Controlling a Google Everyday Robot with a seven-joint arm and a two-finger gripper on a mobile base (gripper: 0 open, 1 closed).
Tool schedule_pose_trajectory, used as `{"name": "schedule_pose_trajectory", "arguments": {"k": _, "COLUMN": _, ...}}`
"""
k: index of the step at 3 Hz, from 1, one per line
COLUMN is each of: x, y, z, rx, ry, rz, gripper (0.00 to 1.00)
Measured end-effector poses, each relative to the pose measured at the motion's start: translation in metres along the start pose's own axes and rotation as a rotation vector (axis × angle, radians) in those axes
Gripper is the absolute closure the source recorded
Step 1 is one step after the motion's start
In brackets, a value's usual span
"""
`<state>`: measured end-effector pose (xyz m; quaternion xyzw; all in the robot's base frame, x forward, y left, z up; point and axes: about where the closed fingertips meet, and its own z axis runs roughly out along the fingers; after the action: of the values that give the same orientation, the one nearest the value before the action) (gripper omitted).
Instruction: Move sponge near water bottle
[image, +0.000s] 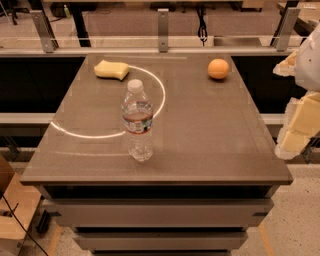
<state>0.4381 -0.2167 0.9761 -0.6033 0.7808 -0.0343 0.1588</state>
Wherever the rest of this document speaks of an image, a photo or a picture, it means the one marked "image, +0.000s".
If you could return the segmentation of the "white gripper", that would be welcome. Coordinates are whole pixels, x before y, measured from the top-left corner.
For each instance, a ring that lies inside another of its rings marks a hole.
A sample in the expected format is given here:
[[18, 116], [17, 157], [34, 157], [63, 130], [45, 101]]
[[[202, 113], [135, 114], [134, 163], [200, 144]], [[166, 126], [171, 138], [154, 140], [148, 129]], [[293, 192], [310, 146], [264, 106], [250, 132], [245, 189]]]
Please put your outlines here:
[[[298, 86], [320, 91], [320, 24], [298, 51], [295, 50], [274, 67], [273, 73], [283, 77], [295, 75]], [[307, 92], [301, 99], [291, 98], [277, 137], [276, 156], [284, 160], [293, 159], [319, 132], [320, 93]]]

